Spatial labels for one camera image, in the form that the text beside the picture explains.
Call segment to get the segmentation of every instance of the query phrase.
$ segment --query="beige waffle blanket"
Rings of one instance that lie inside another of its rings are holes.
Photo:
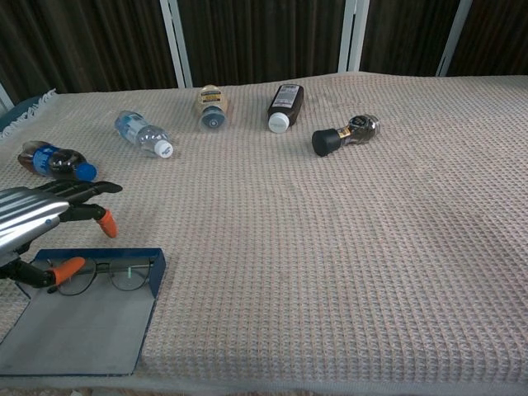
[[[528,384],[528,77],[294,81],[304,106],[284,134],[266,130],[279,83],[226,87],[220,133],[197,129],[196,89],[58,95],[0,142],[0,188],[45,182],[18,164],[24,141],[77,149],[124,187],[93,200],[120,236],[61,224],[25,257],[164,250],[140,375]],[[142,157],[113,129],[123,109],[177,155]],[[362,113],[377,138],[314,154],[315,130]]]

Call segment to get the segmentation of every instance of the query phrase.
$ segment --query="white window frame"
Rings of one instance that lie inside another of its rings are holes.
[[[451,25],[449,36],[445,42],[444,53],[440,58],[440,63],[436,70],[437,77],[445,77],[447,75],[456,46],[459,44],[460,33],[462,32],[462,28],[464,28],[465,20],[468,17],[472,2],[473,0],[460,0],[459,2],[459,7],[456,10],[455,18],[453,18],[453,24]]]
[[[13,105],[11,98],[9,97],[9,95],[7,95],[5,88],[0,82],[0,116],[3,116],[4,114],[6,114],[14,106],[15,105]]]
[[[191,67],[187,57],[185,38],[183,37],[182,19],[177,0],[159,0],[162,8],[163,22],[169,48],[171,50],[172,65],[176,74],[176,81],[180,88],[192,87]]]
[[[346,0],[337,72],[359,72],[370,0]]]

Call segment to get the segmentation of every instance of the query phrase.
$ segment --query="fringe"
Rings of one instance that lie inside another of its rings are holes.
[[[42,111],[42,107],[56,95],[55,90],[56,89],[54,88],[51,91],[45,93],[37,103],[22,113],[21,116],[14,120],[11,124],[6,126],[3,131],[0,131],[0,141],[16,133],[17,130],[37,117]]]

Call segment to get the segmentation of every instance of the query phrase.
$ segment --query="blue label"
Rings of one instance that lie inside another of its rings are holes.
[[[50,167],[50,157],[59,148],[47,145],[38,148],[33,154],[33,167],[35,170],[43,176],[48,176],[48,168]]]
[[[123,118],[124,128],[120,130],[120,135],[132,144],[135,144],[135,138],[138,133],[149,123],[138,114],[126,115]]]

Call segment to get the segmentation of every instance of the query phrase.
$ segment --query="brown bottle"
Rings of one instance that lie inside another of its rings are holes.
[[[267,109],[268,127],[281,134],[297,121],[304,101],[304,88],[297,84],[281,85]]]

